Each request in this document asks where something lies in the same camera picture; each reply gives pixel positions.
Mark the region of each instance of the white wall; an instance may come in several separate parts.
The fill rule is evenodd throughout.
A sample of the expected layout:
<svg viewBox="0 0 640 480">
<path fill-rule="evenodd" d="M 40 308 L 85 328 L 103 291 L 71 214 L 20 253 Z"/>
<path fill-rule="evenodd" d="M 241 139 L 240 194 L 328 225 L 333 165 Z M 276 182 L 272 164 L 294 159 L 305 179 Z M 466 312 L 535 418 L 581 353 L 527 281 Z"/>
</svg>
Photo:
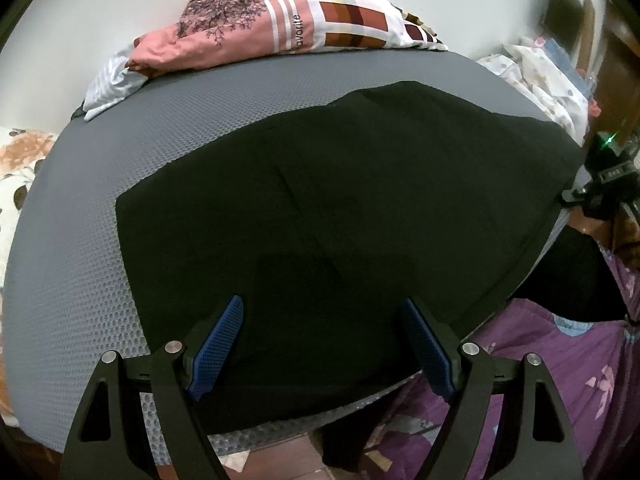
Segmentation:
<svg viewBox="0 0 640 480">
<path fill-rule="evenodd" d="M 60 131 L 105 58 L 174 22 L 186 1 L 34 0 L 0 53 L 0 124 Z M 391 1 L 475 58 L 530 34 L 546 0 Z"/>
</svg>

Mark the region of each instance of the gray mattress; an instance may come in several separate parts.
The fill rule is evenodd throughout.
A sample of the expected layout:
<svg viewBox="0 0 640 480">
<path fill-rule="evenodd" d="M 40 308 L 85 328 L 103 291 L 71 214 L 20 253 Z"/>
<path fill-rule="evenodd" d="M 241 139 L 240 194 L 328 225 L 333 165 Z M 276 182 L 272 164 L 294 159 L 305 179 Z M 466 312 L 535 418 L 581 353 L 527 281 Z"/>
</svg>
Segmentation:
<svg viewBox="0 0 640 480">
<path fill-rule="evenodd" d="M 248 123 L 401 80 L 423 82 L 490 111 L 546 120 L 473 61 L 418 50 L 270 57 L 168 75 L 89 123 L 72 120 L 31 187 L 6 274 L 6 377 L 25 433 L 62 451 L 102 352 L 148 353 L 118 246 L 118 195 L 165 163 Z M 211 440 L 219 454 L 249 449 L 371 401 Z M 143 394 L 142 402 L 156 461 L 168 463 L 152 395 Z"/>
</svg>

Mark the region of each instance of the wooden floor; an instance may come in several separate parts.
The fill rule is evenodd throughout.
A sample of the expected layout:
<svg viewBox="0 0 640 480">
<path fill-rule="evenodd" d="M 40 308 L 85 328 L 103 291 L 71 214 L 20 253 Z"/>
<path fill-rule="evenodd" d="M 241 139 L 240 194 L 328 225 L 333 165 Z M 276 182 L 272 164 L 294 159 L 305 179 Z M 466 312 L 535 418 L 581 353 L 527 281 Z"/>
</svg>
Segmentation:
<svg viewBox="0 0 640 480">
<path fill-rule="evenodd" d="M 311 439 L 300 436 L 249 454 L 241 473 L 225 468 L 230 480 L 360 480 L 357 474 L 329 469 Z M 160 466 L 163 480 L 178 480 L 172 466 Z"/>
<path fill-rule="evenodd" d="M 575 207 L 569 216 L 568 225 L 578 229 L 581 233 L 591 235 L 606 248 L 611 247 L 612 225 L 609 221 L 587 218 L 582 214 L 582 208 Z"/>
</svg>

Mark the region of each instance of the pink pillowcase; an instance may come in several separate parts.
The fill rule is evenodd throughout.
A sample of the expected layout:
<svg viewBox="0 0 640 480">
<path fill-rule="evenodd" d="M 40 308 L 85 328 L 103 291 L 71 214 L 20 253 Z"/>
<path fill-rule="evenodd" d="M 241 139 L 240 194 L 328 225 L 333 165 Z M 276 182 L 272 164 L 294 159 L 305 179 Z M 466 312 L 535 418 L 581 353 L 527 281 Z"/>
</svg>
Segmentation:
<svg viewBox="0 0 640 480">
<path fill-rule="evenodd" d="M 127 67 L 146 76 L 271 54 L 355 48 L 447 50 L 387 0 L 189 0 L 180 20 L 138 38 Z"/>
</svg>

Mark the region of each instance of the green light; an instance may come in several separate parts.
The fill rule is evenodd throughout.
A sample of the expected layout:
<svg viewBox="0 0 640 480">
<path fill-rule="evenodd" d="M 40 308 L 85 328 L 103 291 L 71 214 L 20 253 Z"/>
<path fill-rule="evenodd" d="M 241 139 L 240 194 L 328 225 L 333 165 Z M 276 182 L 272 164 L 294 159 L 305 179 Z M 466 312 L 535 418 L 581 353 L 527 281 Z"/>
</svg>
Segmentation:
<svg viewBox="0 0 640 480">
<path fill-rule="evenodd" d="M 609 139 L 605 140 L 605 141 L 604 141 L 604 144 L 602 145 L 602 147 L 604 148 L 605 146 L 607 146 L 608 144 L 610 144 L 610 143 L 611 143 L 611 141 L 616 137 L 616 135 L 617 135 L 617 134 L 618 134 L 618 133 L 616 132 L 616 133 L 614 133 L 612 136 L 610 136 L 610 137 L 609 137 Z"/>
</svg>

